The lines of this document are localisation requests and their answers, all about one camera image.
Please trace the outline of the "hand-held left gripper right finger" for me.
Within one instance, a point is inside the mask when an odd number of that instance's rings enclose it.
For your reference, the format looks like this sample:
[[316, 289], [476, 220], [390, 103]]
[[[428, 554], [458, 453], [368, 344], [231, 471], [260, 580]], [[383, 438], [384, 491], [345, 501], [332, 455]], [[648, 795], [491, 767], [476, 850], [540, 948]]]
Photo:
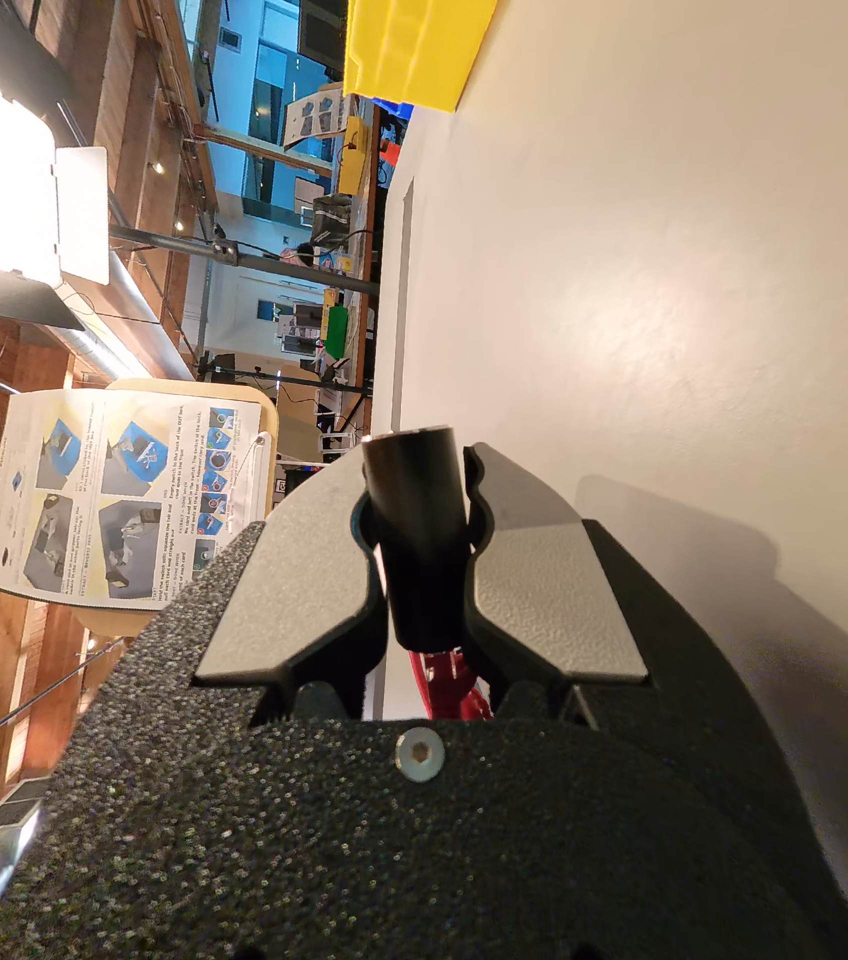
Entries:
[[493, 689], [639, 685], [649, 670], [575, 509], [485, 442], [464, 450], [467, 655]]

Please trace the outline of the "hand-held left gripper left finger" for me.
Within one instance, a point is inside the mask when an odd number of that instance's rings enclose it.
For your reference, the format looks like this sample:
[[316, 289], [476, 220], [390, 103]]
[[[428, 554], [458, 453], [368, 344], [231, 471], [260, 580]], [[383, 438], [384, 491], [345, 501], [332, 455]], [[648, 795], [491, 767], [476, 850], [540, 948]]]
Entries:
[[270, 514], [195, 671], [205, 687], [362, 689], [388, 645], [362, 527], [365, 459], [345, 455]]

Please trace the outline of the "black ethernet adapter hub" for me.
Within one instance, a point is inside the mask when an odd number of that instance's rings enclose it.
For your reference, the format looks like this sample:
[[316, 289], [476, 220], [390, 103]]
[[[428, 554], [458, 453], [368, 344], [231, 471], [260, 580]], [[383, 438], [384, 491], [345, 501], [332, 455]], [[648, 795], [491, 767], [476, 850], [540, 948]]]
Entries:
[[465, 610], [472, 543], [453, 428], [389, 432], [359, 449], [397, 642], [416, 654], [459, 650], [475, 666]]

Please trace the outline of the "instruction sheet on stand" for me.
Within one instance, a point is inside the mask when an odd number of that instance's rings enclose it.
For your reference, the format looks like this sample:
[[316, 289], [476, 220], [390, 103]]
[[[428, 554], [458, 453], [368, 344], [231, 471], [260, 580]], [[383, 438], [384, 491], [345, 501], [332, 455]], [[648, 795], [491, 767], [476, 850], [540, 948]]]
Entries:
[[137, 637], [270, 512], [278, 411], [258, 389], [127, 379], [20, 392], [0, 440], [0, 593]]

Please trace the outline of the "yellow plastic bin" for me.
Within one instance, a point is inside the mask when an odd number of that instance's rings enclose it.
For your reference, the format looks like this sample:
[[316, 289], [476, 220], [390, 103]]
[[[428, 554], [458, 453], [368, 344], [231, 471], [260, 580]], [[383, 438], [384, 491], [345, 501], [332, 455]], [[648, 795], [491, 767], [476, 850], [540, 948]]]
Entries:
[[342, 88], [452, 114], [496, 1], [350, 1]]

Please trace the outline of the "silver air duct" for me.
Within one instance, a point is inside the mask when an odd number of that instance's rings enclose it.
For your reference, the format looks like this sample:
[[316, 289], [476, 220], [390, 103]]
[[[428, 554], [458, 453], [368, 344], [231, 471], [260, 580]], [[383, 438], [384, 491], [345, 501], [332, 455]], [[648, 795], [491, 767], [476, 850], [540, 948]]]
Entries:
[[0, 270], [0, 321], [23, 342], [61, 346], [110, 379], [194, 381], [190, 367], [115, 252], [109, 282], [63, 272], [57, 286]]

